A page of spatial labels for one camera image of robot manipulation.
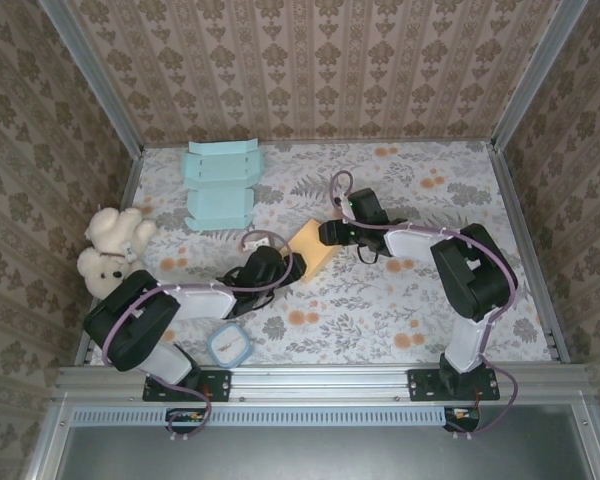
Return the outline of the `yellow paper box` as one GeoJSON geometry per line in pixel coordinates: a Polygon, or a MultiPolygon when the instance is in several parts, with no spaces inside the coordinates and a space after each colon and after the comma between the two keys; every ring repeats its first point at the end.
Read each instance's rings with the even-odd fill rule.
{"type": "Polygon", "coordinates": [[[310,219],[289,241],[291,250],[299,253],[306,264],[301,278],[305,284],[311,282],[341,250],[339,245],[327,246],[320,241],[319,227],[317,220],[310,219]]]}

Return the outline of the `light blue paper box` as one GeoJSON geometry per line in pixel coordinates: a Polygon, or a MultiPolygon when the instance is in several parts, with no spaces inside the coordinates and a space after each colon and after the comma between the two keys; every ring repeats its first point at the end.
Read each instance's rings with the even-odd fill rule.
{"type": "Polygon", "coordinates": [[[182,155],[188,190],[187,227],[195,232],[237,230],[253,221],[253,187],[264,171],[259,141],[191,142],[182,155]]]}

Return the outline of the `square blue-rimmed container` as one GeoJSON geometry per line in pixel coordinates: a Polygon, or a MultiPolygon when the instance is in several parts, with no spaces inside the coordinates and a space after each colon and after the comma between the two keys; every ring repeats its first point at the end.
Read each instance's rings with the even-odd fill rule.
{"type": "Polygon", "coordinates": [[[236,323],[227,323],[215,331],[207,342],[209,354],[222,368],[232,369],[253,353],[253,345],[244,329],[236,323]]]}

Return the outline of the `floral patterned table cover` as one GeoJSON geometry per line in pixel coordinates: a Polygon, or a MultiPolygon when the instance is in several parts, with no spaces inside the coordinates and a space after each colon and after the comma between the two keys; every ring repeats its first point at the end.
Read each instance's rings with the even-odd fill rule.
{"type": "MultiPolygon", "coordinates": [[[[332,176],[350,172],[375,191],[390,218],[461,229],[486,227],[519,280],[513,306],[486,349],[496,364],[551,357],[484,141],[269,144],[254,188],[253,226],[293,237],[308,221],[334,219],[332,176]]],[[[195,233],[186,226],[187,189],[179,148],[144,153],[133,203],[158,227],[147,269],[168,282],[208,282],[246,261],[241,232],[195,233]]],[[[275,294],[239,324],[253,365],[434,363],[449,343],[455,312],[433,264],[342,249],[309,282],[275,294]]]]}

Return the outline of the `white teddy bear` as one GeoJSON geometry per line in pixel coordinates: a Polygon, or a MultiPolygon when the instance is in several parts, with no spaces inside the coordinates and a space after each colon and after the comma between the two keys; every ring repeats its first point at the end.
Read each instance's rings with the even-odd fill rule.
{"type": "Polygon", "coordinates": [[[85,238],[91,246],[77,260],[88,292],[104,300],[132,273],[144,269],[144,253],[157,226],[137,208],[104,208],[91,219],[85,238]]]}

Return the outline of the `black connector board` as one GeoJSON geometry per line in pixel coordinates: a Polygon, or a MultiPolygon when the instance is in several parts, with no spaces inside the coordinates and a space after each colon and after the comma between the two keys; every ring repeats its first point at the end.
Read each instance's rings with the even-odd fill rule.
{"type": "Polygon", "coordinates": [[[478,407],[445,407],[444,417],[443,428],[451,433],[471,433],[480,422],[478,407]]]}
{"type": "Polygon", "coordinates": [[[165,428],[173,437],[189,437],[207,423],[207,409],[173,408],[165,413],[165,428]]]}

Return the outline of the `grey metal panel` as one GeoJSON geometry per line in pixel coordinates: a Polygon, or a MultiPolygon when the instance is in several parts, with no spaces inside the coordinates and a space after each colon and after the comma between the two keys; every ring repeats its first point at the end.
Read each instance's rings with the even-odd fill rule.
{"type": "Polygon", "coordinates": [[[471,439],[441,427],[73,430],[59,480],[593,480],[564,406],[516,407],[471,439]]]}

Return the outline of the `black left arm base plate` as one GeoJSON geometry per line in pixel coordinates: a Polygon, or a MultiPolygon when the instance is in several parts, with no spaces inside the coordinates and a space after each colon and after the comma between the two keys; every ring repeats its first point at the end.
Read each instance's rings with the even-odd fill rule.
{"type": "MultiPolygon", "coordinates": [[[[231,391],[232,372],[229,370],[201,370],[190,373],[179,384],[180,388],[196,390],[211,402],[227,402],[231,391]]],[[[201,402],[201,399],[189,393],[167,388],[154,378],[145,379],[142,400],[145,402],[201,402]]]]}

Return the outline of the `aluminium mounting rail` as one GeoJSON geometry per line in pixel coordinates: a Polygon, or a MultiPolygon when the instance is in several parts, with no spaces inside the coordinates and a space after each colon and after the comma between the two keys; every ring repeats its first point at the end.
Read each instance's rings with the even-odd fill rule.
{"type": "MultiPolygon", "coordinates": [[[[411,401],[408,372],[428,364],[274,365],[247,366],[233,371],[228,403],[231,405],[405,405],[411,401]]],[[[568,404],[594,395],[585,367],[559,362],[504,362],[497,375],[501,398],[513,393],[518,382],[518,405],[568,404]]],[[[86,366],[60,370],[51,402],[75,405],[138,404],[144,375],[113,368],[86,366]]]]}

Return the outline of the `aluminium side rail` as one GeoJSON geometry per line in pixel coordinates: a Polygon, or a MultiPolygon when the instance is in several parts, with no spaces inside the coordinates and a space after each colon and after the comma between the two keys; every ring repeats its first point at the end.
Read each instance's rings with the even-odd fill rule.
{"type": "Polygon", "coordinates": [[[487,143],[487,147],[494,175],[498,182],[503,203],[520,254],[521,263],[525,270],[530,292],[534,299],[552,359],[561,363],[570,363],[571,358],[567,345],[561,332],[558,318],[546,286],[504,154],[491,143],[487,143]]]}
{"type": "MultiPolygon", "coordinates": [[[[132,160],[129,176],[126,181],[123,196],[120,203],[120,206],[123,209],[130,207],[133,203],[141,170],[143,167],[143,154],[144,148],[141,147],[139,155],[132,160]]],[[[87,365],[92,356],[92,352],[93,348],[91,347],[91,338],[85,331],[83,331],[73,365],[75,367],[82,367],[84,365],[87,365]]]]}

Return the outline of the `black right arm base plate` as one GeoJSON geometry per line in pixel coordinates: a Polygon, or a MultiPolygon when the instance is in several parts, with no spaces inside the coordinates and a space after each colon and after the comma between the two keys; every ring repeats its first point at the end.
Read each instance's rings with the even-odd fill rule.
{"type": "Polygon", "coordinates": [[[441,372],[434,369],[407,371],[410,399],[425,401],[496,401],[500,399],[499,385],[493,369],[481,366],[469,373],[441,372]]]}

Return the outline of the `aluminium frame post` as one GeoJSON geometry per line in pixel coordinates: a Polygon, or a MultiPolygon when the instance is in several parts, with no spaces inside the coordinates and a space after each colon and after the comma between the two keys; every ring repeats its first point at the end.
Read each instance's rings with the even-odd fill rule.
{"type": "Polygon", "coordinates": [[[496,153],[502,153],[511,140],[587,3],[561,0],[558,4],[491,137],[496,153]]]}
{"type": "Polygon", "coordinates": [[[40,0],[40,4],[81,70],[127,152],[133,160],[140,158],[143,150],[141,135],[125,108],[122,96],[116,92],[103,62],[90,45],[68,2],[66,0],[40,0]]]}

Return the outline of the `aluminium lower frame bar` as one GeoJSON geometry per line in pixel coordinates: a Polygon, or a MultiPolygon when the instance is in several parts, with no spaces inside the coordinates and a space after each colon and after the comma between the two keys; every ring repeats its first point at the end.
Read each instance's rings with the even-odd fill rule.
{"type": "Polygon", "coordinates": [[[25,480],[56,480],[65,450],[73,407],[66,396],[54,397],[42,423],[25,480]]]}
{"type": "Polygon", "coordinates": [[[572,405],[586,461],[593,480],[600,480],[600,410],[597,404],[581,394],[572,405]]]}

